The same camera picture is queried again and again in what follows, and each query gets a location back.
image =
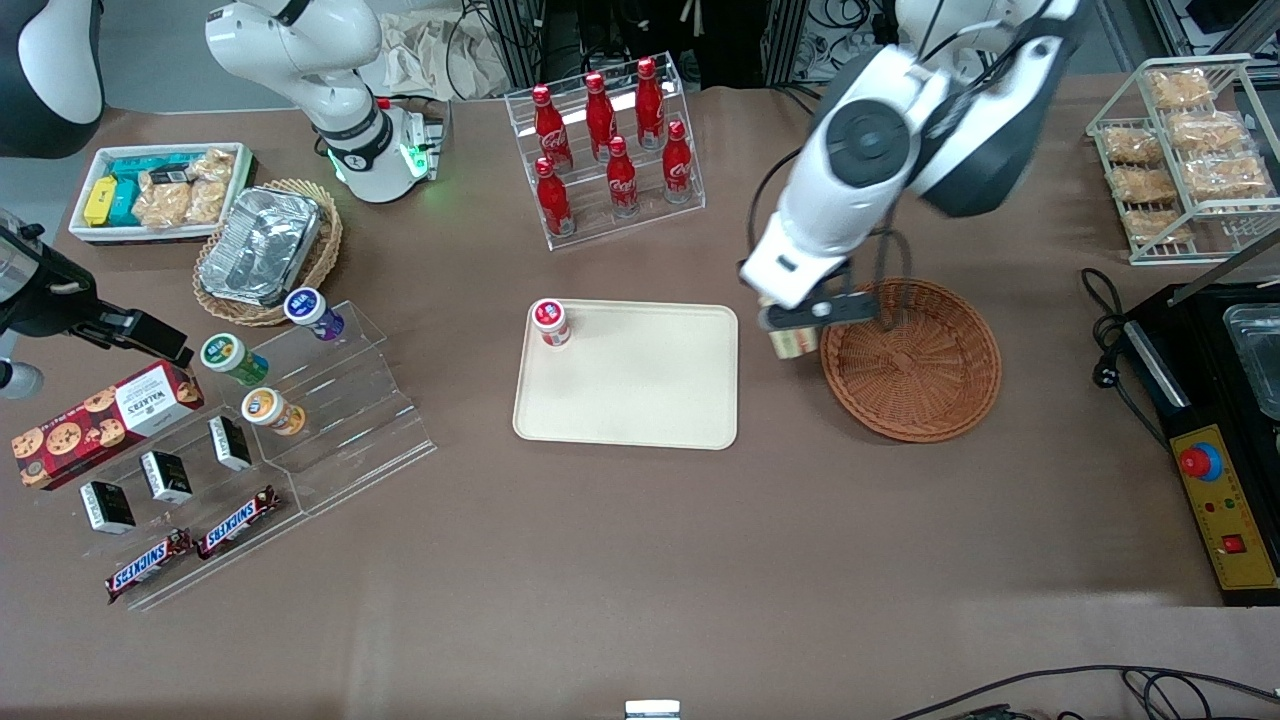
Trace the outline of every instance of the snickers bar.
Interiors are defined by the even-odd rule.
[[[201,560],[209,560],[224,547],[228,547],[230,539],[243,533],[259,518],[274,510],[279,503],[280,498],[275,495],[275,489],[271,486],[257,491],[248,502],[241,505],[236,512],[232,512],[216,528],[209,530],[209,534],[200,538],[196,553],[200,555]]]
[[[125,591],[156,574],[166,562],[187,552],[193,544],[191,533],[174,529],[169,537],[106,579],[106,603],[111,605],[119,600]]]

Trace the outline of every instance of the table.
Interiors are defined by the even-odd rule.
[[[778,361],[754,328],[755,295],[735,275],[750,188],[806,124],[781,95],[690,97],[707,210],[557,254],[500,102],[458,106],[440,179],[385,206],[340,188],[307,151],[298,113],[113,113],[97,145],[238,140],[260,181],[315,178],[334,192],[348,231],[325,293],[388,333],[392,369],[440,450],[148,614],[106,606],[106,569],[59,533],[78,518],[33,507],[15,478],[0,483],[0,708],[24,720],[564,719],[675,697],[690,719],[891,717],[1091,661],[1274,687],[1280,611],[1216,606],[1169,459],[1089,382],[1098,310],[1079,268],[1110,273],[1129,304],[1196,274],[1121,260],[1080,138],[1117,85],[1064,85],[1025,186],[998,211],[947,220],[904,200],[916,274],[972,302],[1005,361],[991,416],[936,446],[863,429],[815,355]],[[192,297],[197,246],[59,237],[59,249],[97,274],[104,297],[196,342],[227,328]],[[861,277],[872,250],[856,255]],[[731,306],[737,442],[698,452],[518,439],[524,313],[543,296]],[[9,436],[145,361],[69,338],[18,350],[47,386],[4,406]],[[1135,711],[1110,675],[996,697]]]

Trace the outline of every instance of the small box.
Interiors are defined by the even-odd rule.
[[[160,360],[13,438],[22,484],[54,489],[205,404],[196,378]]]
[[[253,456],[248,452],[248,441],[244,430],[236,423],[221,415],[209,420],[209,437],[214,441],[214,455],[218,461],[239,473],[253,465]]]
[[[182,457],[152,450],[142,454],[141,462],[151,497],[174,505],[191,500],[191,480],[187,479],[187,469],[182,466]]]
[[[120,486],[102,480],[84,483],[81,487],[81,500],[84,501],[88,527],[100,533],[119,536],[137,525],[133,521],[133,511],[129,510],[129,501],[124,497],[124,488]]]

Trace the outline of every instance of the white tray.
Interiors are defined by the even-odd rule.
[[[244,190],[248,182],[248,169],[253,164],[253,154],[241,142],[197,142],[192,145],[128,145],[123,147],[104,147],[93,154],[88,173],[84,176],[84,184],[81,187],[79,199],[67,220],[67,229],[72,234],[92,245],[146,245],[163,242],[183,242],[187,238],[209,237],[218,227],[218,223],[207,225],[178,225],[174,228],[150,229],[142,225],[123,228],[99,227],[84,222],[84,205],[88,204],[90,191],[99,178],[106,176],[106,169],[113,160],[120,158],[140,158],[147,155],[170,155],[173,152],[204,152],[210,147],[225,150],[236,155],[236,164],[232,167],[232,179],[227,183],[227,197],[223,200],[223,211],[218,215],[219,222],[227,218],[236,196]]]
[[[737,437],[737,316],[721,305],[561,300],[570,340],[525,322],[525,439],[724,450]]]

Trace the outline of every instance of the yellow control panel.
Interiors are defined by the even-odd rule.
[[[1217,425],[1169,441],[1196,523],[1226,591],[1280,587]]]

